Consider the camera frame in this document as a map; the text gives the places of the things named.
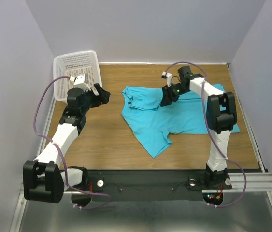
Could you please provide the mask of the turquoise t-shirt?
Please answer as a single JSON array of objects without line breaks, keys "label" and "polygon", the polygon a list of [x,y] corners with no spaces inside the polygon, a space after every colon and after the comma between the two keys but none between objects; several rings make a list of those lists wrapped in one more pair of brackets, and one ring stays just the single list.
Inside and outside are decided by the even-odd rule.
[{"label": "turquoise t-shirt", "polygon": [[160,88],[126,87],[122,94],[122,116],[153,158],[172,144],[169,134],[207,134],[201,97],[194,92],[165,107],[160,106]]}]

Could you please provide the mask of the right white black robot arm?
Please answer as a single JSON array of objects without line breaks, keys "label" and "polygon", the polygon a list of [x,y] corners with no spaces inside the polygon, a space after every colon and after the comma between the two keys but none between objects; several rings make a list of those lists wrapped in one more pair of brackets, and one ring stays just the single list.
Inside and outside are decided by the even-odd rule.
[{"label": "right white black robot arm", "polygon": [[194,92],[201,97],[205,125],[211,139],[209,159],[204,171],[204,185],[214,189],[228,178],[227,149],[230,134],[237,123],[235,97],[232,92],[219,90],[208,83],[201,74],[193,74],[189,66],[178,69],[177,84],[167,70],[161,78],[166,80],[162,87],[161,106],[168,106],[185,93]]}]

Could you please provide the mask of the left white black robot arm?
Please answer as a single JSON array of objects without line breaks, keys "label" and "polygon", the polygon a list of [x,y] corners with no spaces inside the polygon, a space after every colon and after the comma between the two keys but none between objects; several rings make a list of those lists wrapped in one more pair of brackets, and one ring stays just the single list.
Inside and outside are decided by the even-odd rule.
[{"label": "left white black robot arm", "polygon": [[95,90],[75,85],[67,93],[67,106],[59,120],[52,138],[41,135],[48,141],[44,150],[33,160],[23,165],[24,197],[31,201],[58,203],[64,191],[72,188],[84,190],[87,187],[92,194],[92,184],[88,171],[84,167],[68,167],[65,155],[80,135],[86,123],[89,109],[107,104],[110,93],[100,84],[94,84]]}]

